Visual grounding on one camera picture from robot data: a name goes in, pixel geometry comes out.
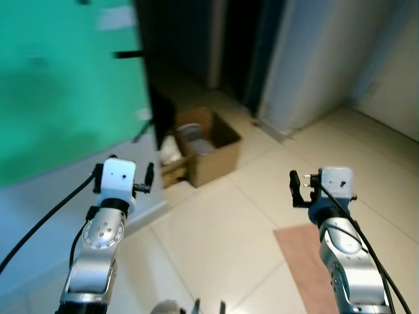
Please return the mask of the white crumpled bag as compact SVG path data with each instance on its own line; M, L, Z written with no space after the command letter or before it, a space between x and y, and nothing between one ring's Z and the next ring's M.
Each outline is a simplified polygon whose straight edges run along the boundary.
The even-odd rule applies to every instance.
M166 135L158 150L160 162L163 166L174 164L183 159L182 152L173 135Z

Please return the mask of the grey metal pot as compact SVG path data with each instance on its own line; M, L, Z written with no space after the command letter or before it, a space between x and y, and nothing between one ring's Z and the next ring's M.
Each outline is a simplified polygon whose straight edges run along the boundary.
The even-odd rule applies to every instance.
M204 128L200 124L183 124L177 128L177 134L186 142L194 154L209 155L216 151L215 144L208 140Z

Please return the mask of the pink floor mat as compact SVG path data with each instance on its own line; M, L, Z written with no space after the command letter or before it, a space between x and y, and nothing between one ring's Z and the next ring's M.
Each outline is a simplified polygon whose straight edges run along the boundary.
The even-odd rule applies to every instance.
M319 256L318 228L306 224L276 228L273 234L288 263L306 313L339 314L331 277Z

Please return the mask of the brown cardboard box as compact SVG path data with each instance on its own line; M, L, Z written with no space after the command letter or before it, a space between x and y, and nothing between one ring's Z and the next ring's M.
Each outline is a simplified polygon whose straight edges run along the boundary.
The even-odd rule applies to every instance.
M206 137L216 146L215 152L209 155L192 152L177 134L177 128L189 123L203 126ZM198 188L236 170L242 137L218 113L207 107L162 114L155 118L155 131L158 149L166 135L173 135L183 155L183 159L174 164L163 166L160 162L164 188L181 181L187 181Z

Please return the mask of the green door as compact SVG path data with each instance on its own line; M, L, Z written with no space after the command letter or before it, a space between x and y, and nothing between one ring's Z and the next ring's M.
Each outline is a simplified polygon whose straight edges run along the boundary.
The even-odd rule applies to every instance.
M139 24L98 31L134 0L0 0L0 188L137 137L151 120Z

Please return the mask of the white door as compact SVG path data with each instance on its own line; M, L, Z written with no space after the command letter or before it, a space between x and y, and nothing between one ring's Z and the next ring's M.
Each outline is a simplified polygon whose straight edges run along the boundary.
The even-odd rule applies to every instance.
M258 118L276 140L341 105L417 138L419 0L289 0Z

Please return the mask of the white paper sheet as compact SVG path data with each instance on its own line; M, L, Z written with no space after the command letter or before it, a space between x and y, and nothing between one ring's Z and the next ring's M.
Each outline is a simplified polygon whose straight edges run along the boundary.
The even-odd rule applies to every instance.
M131 5L99 9L96 21L97 30L102 32L131 29L137 24L137 11Z

